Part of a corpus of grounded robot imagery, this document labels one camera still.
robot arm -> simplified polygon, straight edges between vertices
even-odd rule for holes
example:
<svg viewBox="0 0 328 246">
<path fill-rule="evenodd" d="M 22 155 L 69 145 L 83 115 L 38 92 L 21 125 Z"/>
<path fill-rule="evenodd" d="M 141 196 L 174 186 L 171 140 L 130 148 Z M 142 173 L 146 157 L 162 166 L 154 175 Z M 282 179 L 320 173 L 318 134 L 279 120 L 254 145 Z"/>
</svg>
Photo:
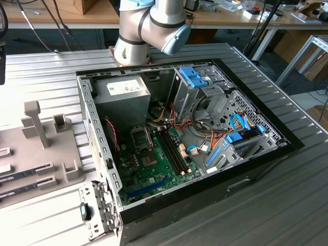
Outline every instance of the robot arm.
<svg viewBox="0 0 328 246">
<path fill-rule="evenodd" d="M 149 45 L 173 55 L 189 37 L 191 29 L 185 24 L 183 0 L 121 0 L 119 10 L 114 56 L 125 66 L 146 64 Z"/>
</svg>

orange wire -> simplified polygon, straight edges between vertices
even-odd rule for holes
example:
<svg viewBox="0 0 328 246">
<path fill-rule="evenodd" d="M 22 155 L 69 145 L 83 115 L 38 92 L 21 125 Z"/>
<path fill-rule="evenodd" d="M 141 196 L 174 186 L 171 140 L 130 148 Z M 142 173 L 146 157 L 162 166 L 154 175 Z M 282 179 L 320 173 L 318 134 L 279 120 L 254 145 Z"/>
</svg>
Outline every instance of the orange wire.
<svg viewBox="0 0 328 246">
<path fill-rule="evenodd" d="M 231 129 L 228 130 L 227 132 L 223 133 L 223 134 L 219 137 L 219 139 L 217 140 L 217 142 L 215 143 L 214 147 L 213 147 L 211 150 L 214 150 L 214 149 L 215 149 L 215 147 L 217 146 L 217 144 L 219 143 L 219 141 L 220 141 L 221 138 L 223 138 L 227 133 L 232 132 L 233 130 L 234 130 L 234 129 L 231 128 Z"/>
</svg>

metal workbench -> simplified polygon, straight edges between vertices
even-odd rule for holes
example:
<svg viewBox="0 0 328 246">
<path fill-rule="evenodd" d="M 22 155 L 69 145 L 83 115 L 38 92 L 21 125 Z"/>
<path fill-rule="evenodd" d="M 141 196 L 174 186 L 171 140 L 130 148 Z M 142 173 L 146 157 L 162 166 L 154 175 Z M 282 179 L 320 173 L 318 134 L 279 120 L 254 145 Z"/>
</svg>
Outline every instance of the metal workbench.
<svg viewBox="0 0 328 246">
<path fill-rule="evenodd" d="M 131 245 L 326 245 L 328 241 L 328 134 L 238 50 L 227 44 L 185 46 L 155 60 L 221 58 L 299 137 L 305 147 L 269 175 L 235 195 Z M 85 182 L 96 179 L 82 123 L 75 71 L 113 67 L 107 50 L 13 55 L 7 58 L 0 98 L 37 99 L 40 117 L 65 113 L 74 123 Z M 0 120 L 2 128 L 8 122 Z M 10 118 L 19 123 L 19 117 Z M 89 243 L 79 212 L 77 184 L 0 210 L 3 245 L 116 245 L 108 235 Z"/>
</svg>

desk leg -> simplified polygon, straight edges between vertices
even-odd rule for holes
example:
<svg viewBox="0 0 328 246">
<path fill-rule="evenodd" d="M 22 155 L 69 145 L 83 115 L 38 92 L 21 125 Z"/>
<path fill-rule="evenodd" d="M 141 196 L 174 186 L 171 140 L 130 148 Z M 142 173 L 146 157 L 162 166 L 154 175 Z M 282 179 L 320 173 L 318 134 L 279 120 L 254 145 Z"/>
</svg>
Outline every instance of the desk leg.
<svg viewBox="0 0 328 246">
<path fill-rule="evenodd" d="M 267 48 L 268 44 L 270 43 L 270 41 L 272 40 L 273 36 L 276 34 L 277 31 L 278 31 L 278 29 L 273 28 L 267 32 L 267 34 L 265 35 L 264 39 L 262 40 L 260 46 L 258 47 L 257 51 L 255 52 L 252 60 L 260 59 L 263 52 L 265 51 L 265 49 Z"/>
<path fill-rule="evenodd" d="M 291 63 L 286 67 L 286 69 L 282 72 L 280 77 L 276 81 L 276 85 L 281 85 L 282 82 L 288 77 L 288 75 L 291 73 L 292 69 L 296 66 L 296 64 L 299 62 L 301 57 L 304 55 L 304 53 L 309 49 L 309 47 L 312 44 L 314 37 L 311 36 L 306 43 L 303 45 L 303 47 L 299 50 L 299 52 L 295 55 L 294 59 L 292 59 Z"/>
<path fill-rule="evenodd" d="M 298 70 L 298 72 L 300 74 L 303 74 L 309 68 L 309 66 L 312 64 L 312 62 L 319 56 L 319 53 L 321 51 L 322 51 L 322 49 L 320 47 L 318 47 L 318 49 L 316 49 L 316 51 L 313 52 L 311 57 L 304 63 L 304 65 L 301 67 L 300 70 Z"/>
</svg>

green motherboard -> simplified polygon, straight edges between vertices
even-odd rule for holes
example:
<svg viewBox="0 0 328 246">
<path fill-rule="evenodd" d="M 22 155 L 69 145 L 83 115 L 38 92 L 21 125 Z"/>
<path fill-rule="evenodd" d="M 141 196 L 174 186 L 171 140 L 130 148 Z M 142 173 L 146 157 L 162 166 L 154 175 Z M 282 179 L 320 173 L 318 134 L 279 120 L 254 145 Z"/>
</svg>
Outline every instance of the green motherboard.
<svg viewBox="0 0 328 246">
<path fill-rule="evenodd" d="M 176 130 L 170 128 L 166 132 L 174 148 L 179 151 L 180 138 Z M 127 140 L 126 146 L 119 152 L 119 160 L 116 163 L 119 163 L 118 171 L 123 184 L 119 192 L 122 205 L 128 205 L 201 176 L 197 165 L 189 157 L 183 159 L 188 170 L 177 173 L 166 155 L 167 150 L 160 144 L 158 135 L 150 132 L 150 137 L 153 143 L 152 151 L 145 150 L 137 154 L 132 141 Z M 147 141 L 147 137 L 142 134 L 134 135 L 134 138 L 138 143 Z"/>
</svg>

